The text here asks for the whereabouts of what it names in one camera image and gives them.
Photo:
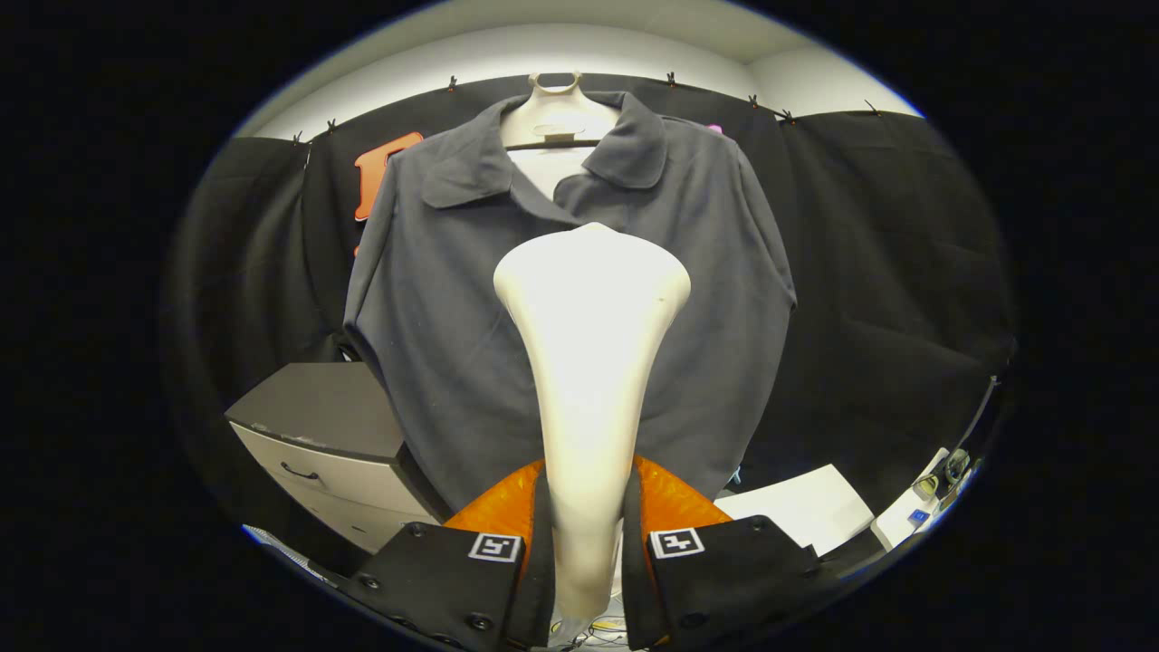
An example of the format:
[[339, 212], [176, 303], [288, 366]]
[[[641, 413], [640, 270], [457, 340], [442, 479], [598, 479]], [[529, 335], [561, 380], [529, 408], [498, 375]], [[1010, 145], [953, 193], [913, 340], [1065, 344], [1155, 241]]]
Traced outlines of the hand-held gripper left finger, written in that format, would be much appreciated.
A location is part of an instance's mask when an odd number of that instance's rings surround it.
[[537, 461], [447, 523], [406, 523], [340, 591], [446, 647], [544, 651], [555, 593], [551, 491]]

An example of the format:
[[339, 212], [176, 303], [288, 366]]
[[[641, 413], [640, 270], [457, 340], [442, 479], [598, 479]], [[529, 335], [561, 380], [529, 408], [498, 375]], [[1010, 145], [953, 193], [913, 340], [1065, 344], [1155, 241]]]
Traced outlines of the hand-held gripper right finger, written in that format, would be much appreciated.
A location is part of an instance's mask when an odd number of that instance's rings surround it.
[[729, 517], [641, 455], [630, 466], [622, 515], [630, 649], [729, 651], [819, 611], [841, 591], [819, 554], [770, 517]]

